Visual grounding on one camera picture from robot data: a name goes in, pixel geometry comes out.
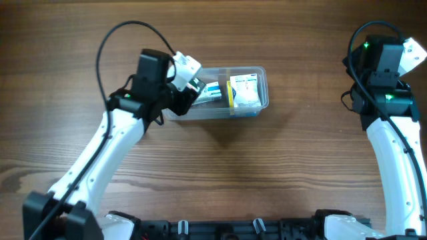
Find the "white Panadol box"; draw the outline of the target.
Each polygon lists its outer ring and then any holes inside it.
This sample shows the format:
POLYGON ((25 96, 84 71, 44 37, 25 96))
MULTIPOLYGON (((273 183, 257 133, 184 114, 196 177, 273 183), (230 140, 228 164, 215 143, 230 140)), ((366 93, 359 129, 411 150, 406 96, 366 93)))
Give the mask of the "white Panadol box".
POLYGON ((193 105, 208 103, 222 99, 222 92, 218 81, 207 83, 193 105))

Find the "green Zam-Buk ointment box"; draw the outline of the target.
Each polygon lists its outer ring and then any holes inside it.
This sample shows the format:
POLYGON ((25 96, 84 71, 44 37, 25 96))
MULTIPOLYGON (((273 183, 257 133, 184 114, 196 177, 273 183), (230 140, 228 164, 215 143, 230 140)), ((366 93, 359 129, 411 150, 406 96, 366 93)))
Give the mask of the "green Zam-Buk ointment box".
POLYGON ((194 78, 187 83, 187 87, 194 92, 196 98, 201 95, 205 86, 206 84, 198 78, 194 78))

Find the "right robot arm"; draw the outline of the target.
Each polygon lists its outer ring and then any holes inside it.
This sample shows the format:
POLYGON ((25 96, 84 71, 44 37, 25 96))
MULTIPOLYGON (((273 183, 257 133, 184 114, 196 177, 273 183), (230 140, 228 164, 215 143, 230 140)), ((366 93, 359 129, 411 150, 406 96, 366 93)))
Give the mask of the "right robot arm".
POLYGON ((360 80, 347 95, 360 115, 376 155, 386 204, 385 232, 355 217, 331 211, 320 219, 325 239, 425 239, 426 167, 420 146, 420 113, 410 86, 400 77, 426 58, 413 38, 369 35, 344 58, 360 80))

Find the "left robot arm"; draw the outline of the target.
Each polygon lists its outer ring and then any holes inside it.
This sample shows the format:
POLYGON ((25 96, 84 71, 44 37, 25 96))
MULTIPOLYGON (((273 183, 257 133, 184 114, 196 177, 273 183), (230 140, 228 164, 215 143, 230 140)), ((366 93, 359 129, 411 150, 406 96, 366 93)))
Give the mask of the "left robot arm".
POLYGON ((204 88, 201 64, 144 49, 131 87, 114 91, 95 135, 68 172, 46 194, 32 192, 23 204, 25 239, 114 239, 133 235, 134 220, 96 218, 108 183, 150 123, 161 123, 163 109, 188 112, 204 88))

